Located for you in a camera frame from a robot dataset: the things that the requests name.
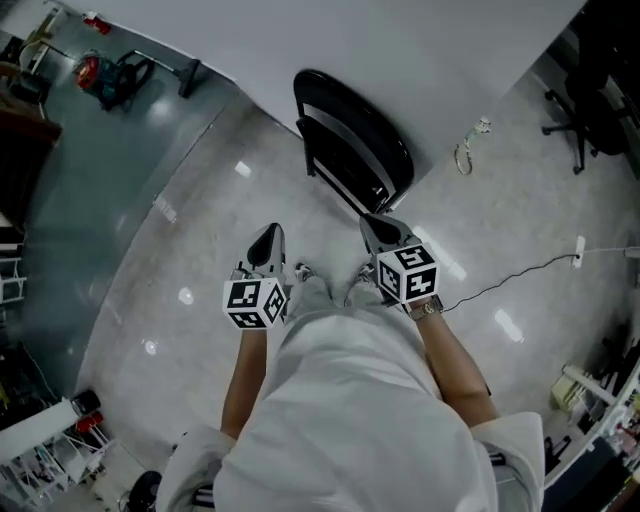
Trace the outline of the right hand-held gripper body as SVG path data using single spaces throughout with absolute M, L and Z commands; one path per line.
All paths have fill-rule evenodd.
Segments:
M 438 291 L 438 263 L 424 243 L 370 251 L 372 281 L 386 306 L 407 306 Z

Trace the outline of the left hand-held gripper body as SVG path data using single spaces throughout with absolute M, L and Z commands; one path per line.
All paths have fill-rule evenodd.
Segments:
M 240 262 L 224 283 L 222 311 L 240 330 L 268 330 L 283 323 L 288 302 L 283 272 L 250 270 Z

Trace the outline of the black folding chair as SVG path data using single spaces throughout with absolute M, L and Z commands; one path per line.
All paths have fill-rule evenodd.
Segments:
M 322 178 L 359 215 L 395 209 L 413 186 L 415 172 L 394 125 L 324 72 L 298 72 L 293 91 L 307 174 Z

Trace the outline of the person's left forearm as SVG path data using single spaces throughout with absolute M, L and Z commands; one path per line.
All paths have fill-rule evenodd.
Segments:
M 265 379 L 267 341 L 266 330 L 245 330 L 241 334 L 221 416 L 221 432 L 234 441 L 246 426 Z

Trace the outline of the person's right forearm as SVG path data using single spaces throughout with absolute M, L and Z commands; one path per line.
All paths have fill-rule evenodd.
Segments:
M 417 322 L 425 357 L 442 400 L 469 428 L 498 418 L 485 379 L 439 313 Z

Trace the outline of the silver wristwatch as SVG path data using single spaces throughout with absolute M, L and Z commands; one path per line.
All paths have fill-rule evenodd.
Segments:
M 432 315 L 440 314 L 443 311 L 442 302 L 437 294 L 423 299 L 416 300 L 409 304 L 409 317 L 418 322 L 421 319 Z

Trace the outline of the person's grey trousers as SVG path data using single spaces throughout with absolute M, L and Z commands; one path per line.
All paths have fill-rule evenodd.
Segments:
M 315 318 L 327 315 L 358 316 L 390 312 L 390 309 L 382 304 L 377 287 L 357 284 L 356 278 L 342 306 L 335 303 L 326 281 L 318 275 L 308 278 L 304 283 L 296 283 L 291 292 L 287 324 L 300 320 L 305 315 Z

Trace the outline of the person's white shirt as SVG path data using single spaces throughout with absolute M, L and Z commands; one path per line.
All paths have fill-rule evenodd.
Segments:
M 290 326 L 237 439 L 179 442 L 157 512 L 540 512 L 542 423 L 470 427 L 440 396 L 416 331 L 394 314 L 307 313 Z

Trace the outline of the black waste bin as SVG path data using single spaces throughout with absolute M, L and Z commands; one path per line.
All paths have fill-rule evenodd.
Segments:
M 91 390 L 86 389 L 79 394 L 77 394 L 72 400 L 71 404 L 73 406 L 76 414 L 82 418 L 88 416 L 95 411 L 99 410 L 101 407 L 101 402 L 97 394 Z

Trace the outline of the red fire extinguisher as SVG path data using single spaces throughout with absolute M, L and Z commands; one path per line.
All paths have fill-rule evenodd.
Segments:
M 96 410 L 81 418 L 75 425 L 75 431 L 82 434 L 88 433 L 92 428 L 98 426 L 103 419 L 104 417 L 102 413 L 99 410 Z

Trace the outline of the white desk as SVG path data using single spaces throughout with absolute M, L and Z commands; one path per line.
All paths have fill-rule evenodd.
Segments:
M 543 512 L 600 510 L 640 467 L 640 342 L 589 373 L 566 364 L 543 426 Z

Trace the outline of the dark wooden cabinet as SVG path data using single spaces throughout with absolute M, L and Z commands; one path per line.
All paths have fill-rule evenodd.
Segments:
M 0 106 L 0 213 L 19 230 L 42 167 L 61 133 L 56 123 Z

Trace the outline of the white metal shelf rack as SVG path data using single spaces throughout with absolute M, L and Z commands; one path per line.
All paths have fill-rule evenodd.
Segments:
M 74 487 L 94 481 L 113 443 L 98 427 L 56 434 L 0 462 L 0 496 L 27 512 L 44 512 Z

